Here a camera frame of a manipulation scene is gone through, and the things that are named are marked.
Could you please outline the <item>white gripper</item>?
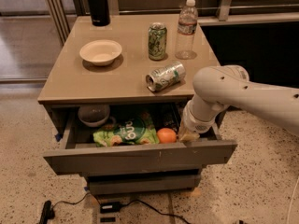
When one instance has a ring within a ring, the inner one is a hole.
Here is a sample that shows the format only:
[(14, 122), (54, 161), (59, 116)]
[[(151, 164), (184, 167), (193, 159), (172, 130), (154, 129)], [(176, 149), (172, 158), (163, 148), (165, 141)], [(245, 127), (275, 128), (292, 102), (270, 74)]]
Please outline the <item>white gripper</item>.
[(178, 140), (180, 142), (195, 141), (200, 137), (200, 133), (206, 133), (214, 123), (215, 119), (201, 121), (196, 118), (191, 112), (191, 104), (187, 103), (183, 109), (181, 126), (178, 130)]

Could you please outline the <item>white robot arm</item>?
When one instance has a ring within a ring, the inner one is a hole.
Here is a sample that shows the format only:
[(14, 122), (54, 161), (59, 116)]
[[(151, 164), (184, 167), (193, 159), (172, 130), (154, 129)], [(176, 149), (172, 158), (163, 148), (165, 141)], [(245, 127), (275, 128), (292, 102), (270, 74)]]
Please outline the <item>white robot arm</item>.
[(208, 132), (216, 117), (230, 106), (299, 135), (299, 90), (251, 82), (239, 65), (209, 66), (193, 77), (193, 98), (185, 105), (178, 131), (182, 142)]

